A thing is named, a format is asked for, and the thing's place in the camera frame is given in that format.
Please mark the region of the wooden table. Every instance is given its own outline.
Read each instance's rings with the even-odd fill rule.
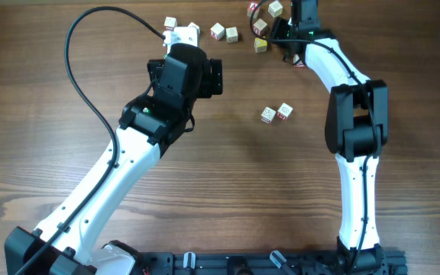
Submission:
[[[63,65],[67,30],[92,6],[0,6],[0,273],[8,233],[49,215],[108,143]],[[129,192],[97,246],[118,239],[139,251],[335,248],[340,179],[325,146],[328,93],[317,75],[283,63],[277,47],[254,52],[247,2],[119,6],[157,29],[166,16],[197,23],[201,48],[223,60],[225,88],[196,103],[195,131]],[[324,0],[319,15],[355,66],[390,89],[390,139],[377,173],[381,244],[405,250],[411,274],[440,274],[440,1]],[[267,6],[261,17],[272,21]],[[236,26],[239,42],[214,41],[216,22]],[[145,90],[146,62],[163,55],[157,37],[113,12],[85,19],[71,43],[77,81],[113,127]],[[283,102],[294,107],[288,121],[260,121],[266,106]]]

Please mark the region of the wood grain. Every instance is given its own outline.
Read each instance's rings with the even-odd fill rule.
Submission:
[[[254,53],[247,2],[171,2],[119,6],[158,29],[166,16],[197,23],[201,48],[223,59],[224,94],[196,103],[195,131],[136,184],[97,245],[334,248],[341,191],[324,142],[325,87],[313,71],[283,63],[276,47]],[[0,6],[0,273],[8,233],[45,218],[108,143],[63,66],[68,27],[92,6]],[[325,0],[319,13],[349,59],[390,88],[390,139],[377,174],[381,244],[407,251],[411,274],[440,274],[440,1]],[[216,22],[237,27],[239,42],[211,39],[205,31]],[[146,62],[163,54],[154,35],[112,12],[85,19],[71,44],[77,81],[113,127],[147,86]],[[264,107],[283,102],[294,107],[288,121],[260,121]]]

